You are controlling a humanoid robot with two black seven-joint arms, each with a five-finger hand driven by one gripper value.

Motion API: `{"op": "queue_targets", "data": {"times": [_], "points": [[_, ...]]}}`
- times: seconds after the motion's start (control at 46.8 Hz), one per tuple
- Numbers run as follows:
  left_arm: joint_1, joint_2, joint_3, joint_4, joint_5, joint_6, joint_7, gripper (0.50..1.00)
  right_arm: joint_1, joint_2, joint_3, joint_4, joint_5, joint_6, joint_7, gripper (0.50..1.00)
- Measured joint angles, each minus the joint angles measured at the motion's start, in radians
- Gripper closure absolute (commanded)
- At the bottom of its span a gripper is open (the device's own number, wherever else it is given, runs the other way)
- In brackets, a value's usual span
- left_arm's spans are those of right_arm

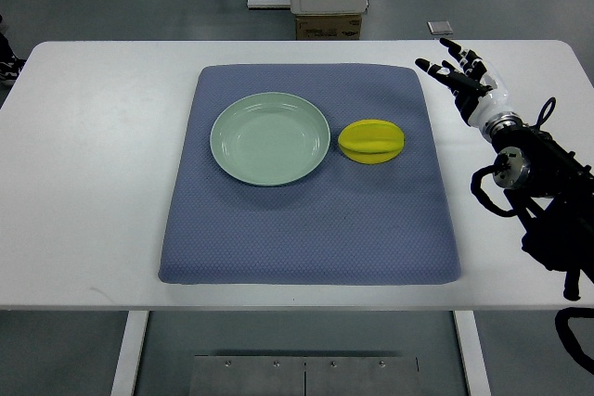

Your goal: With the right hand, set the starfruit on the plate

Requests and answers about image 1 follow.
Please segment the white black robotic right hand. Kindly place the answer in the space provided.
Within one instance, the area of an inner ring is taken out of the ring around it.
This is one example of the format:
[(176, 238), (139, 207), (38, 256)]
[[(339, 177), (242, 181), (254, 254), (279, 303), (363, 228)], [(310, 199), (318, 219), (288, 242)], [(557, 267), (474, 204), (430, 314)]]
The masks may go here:
[(473, 50), (446, 38), (440, 38), (439, 43), (447, 48), (457, 66), (446, 60), (434, 64), (424, 58), (417, 58), (416, 66), (450, 90), (467, 125), (486, 134), (488, 123), (511, 113), (505, 86), (493, 68)]

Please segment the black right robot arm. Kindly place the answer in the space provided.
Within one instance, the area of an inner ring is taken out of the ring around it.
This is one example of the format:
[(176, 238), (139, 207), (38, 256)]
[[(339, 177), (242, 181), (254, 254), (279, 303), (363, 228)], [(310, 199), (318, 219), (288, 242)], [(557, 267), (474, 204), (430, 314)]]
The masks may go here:
[(487, 126), (497, 156), (473, 174), (471, 192), (495, 215), (520, 220), (523, 251), (563, 272), (563, 296), (576, 302), (580, 277), (593, 276), (593, 174), (542, 130), (555, 105), (550, 98), (533, 125), (510, 114)]

